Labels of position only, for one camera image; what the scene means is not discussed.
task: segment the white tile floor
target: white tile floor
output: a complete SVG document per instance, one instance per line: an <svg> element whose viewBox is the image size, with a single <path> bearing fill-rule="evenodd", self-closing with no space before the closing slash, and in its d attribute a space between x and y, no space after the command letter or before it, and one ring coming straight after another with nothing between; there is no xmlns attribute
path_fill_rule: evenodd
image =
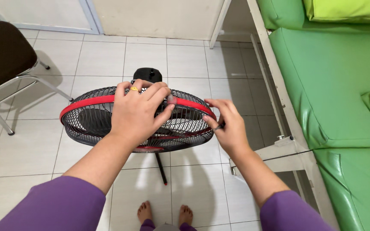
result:
<svg viewBox="0 0 370 231"><path fill-rule="evenodd" d="M244 116L254 150L279 135L252 45L21 30L50 70L37 68L61 90L77 97L129 81L140 67L161 71L172 89L200 98L232 99ZM0 98L24 86L7 87ZM0 219L28 192L77 162L90 146L71 140L58 120L68 101L42 85L0 105L16 131L0 126ZM161 154L168 186L153 153L132 154L107 195L98 230L137 230L137 207L149 200L155 222L176 224L181 204L194 211L198 231L260 230L259 211L247 185L230 174L229 157L214 137L206 144Z"/></svg>

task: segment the hand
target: hand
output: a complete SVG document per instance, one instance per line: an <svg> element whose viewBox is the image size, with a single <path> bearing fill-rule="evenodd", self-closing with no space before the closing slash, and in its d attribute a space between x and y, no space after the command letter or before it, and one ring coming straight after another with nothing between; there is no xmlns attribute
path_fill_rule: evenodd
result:
<svg viewBox="0 0 370 231"><path fill-rule="evenodd" d="M125 95L125 89L136 87L139 91L143 87L148 89L139 94L130 90ZM175 105L170 104L164 112L154 118L161 102L171 94L166 83L150 83L137 79L133 85L123 82L117 85L115 102L111 118L112 128L109 135L117 136L131 150L148 139L170 117Z"/></svg>
<svg viewBox="0 0 370 231"><path fill-rule="evenodd" d="M225 122L225 127L223 129L214 131L219 144L225 152L232 158L238 153L251 150L246 137L244 120L239 115L234 103L226 99L205 99L205 102L208 103L210 107L218 108L221 116L218 122L207 115L203 117L203 120L208 123L212 129L217 128L219 124Z"/></svg>

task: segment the door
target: door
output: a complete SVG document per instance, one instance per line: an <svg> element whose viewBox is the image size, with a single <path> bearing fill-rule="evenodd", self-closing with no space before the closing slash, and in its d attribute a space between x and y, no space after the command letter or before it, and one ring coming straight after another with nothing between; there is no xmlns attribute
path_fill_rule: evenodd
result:
<svg viewBox="0 0 370 231"><path fill-rule="evenodd" d="M23 29L85 34L101 30L91 0L0 0L0 20Z"/></svg>

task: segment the electric fan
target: electric fan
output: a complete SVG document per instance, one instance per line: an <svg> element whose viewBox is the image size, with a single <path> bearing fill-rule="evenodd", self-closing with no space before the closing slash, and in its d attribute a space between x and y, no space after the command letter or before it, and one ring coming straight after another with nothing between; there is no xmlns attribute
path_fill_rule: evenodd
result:
<svg viewBox="0 0 370 231"><path fill-rule="evenodd" d="M162 80L159 71L153 68L140 68L134 79L141 78L157 82ZM87 92L77 97L60 114L68 136L82 144L94 146L111 129L111 115L116 87L105 87ZM155 112L155 117L163 112L168 103L176 106L171 117L151 137L134 149L134 153L156 153L164 183L166 183L159 154L190 148L208 142L213 131L202 117L208 115L216 120L215 114L200 98L171 89L172 98L165 98Z"/></svg>

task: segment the purple clothing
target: purple clothing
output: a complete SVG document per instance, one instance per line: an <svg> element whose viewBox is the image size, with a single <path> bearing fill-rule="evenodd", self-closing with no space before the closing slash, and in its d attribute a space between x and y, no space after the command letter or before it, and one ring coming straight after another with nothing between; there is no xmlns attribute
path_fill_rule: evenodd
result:
<svg viewBox="0 0 370 231"><path fill-rule="evenodd" d="M94 185L70 176L34 186L0 221L0 231L95 231L105 195ZM333 231L319 214L293 191L275 193L261 209L263 231ZM155 228L148 222L141 231ZM182 224L181 231L194 231Z"/></svg>
<svg viewBox="0 0 370 231"><path fill-rule="evenodd" d="M263 231L334 230L294 191L277 192L271 196L262 206L260 218Z"/></svg>
<svg viewBox="0 0 370 231"><path fill-rule="evenodd" d="M155 229L154 222L152 222L152 220L150 220L150 219L146 219L142 223L141 228L139 229L139 231L153 231L154 229ZM197 231L195 228L193 228L192 226L188 225L187 223L183 223L179 227L179 230L180 231Z"/></svg>

